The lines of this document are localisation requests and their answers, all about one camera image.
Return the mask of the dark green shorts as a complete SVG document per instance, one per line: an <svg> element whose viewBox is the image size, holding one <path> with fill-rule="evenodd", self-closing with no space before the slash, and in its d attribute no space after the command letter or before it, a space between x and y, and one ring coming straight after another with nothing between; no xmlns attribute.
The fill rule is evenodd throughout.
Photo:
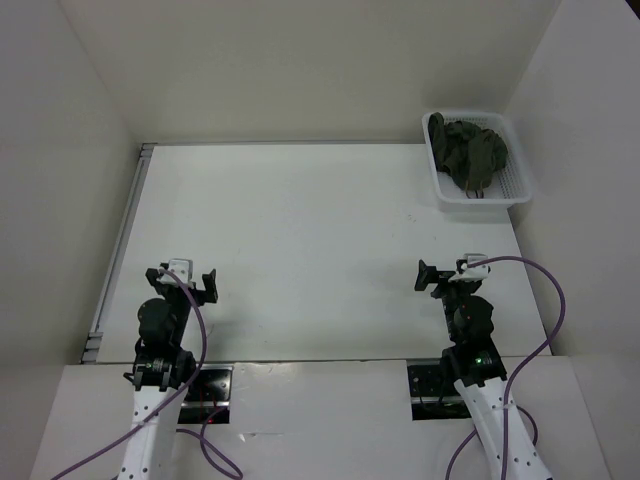
<svg viewBox="0 0 640 480"><path fill-rule="evenodd" d="M436 171L447 174L467 198L471 193L483 198L493 175L506 167L502 137L469 121L446 122L440 112L429 116L427 132Z"/></svg>

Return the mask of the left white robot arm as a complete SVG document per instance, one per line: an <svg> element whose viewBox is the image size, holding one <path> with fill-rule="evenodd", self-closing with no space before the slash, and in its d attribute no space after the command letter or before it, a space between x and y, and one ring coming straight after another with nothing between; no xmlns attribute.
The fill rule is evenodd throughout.
<svg viewBox="0 0 640 480"><path fill-rule="evenodd" d="M183 400L196 394L202 358L182 348L181 342L194 313L203 323L200 308L218 301L216 271L202 276L199 289L192 280L193 263L172 259L149 268L145 277L157 296L143 302L137 312L139 339L131 383L134 409L120 479L166 479Z"/></svg>

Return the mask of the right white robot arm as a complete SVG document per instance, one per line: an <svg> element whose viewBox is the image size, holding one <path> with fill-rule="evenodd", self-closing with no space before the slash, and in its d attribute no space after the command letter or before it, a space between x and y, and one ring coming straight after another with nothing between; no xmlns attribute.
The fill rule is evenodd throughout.
<svg viewBox="0 0 640 480"><path fill-rule="evenodd" d="M517 256L465 254L454 269L440 270L420 260L414 289L424 291L432 285L431 296L442 302L453 345L442 352L439 382L463 400L473 422L470 437L479 439L491 477L551 479L522 419L523 409L511 393L516 375L549 342L544 341L508 373L492 339L494 307L477 294L491 272L490 265L500 261L534 264Z"/></svg>

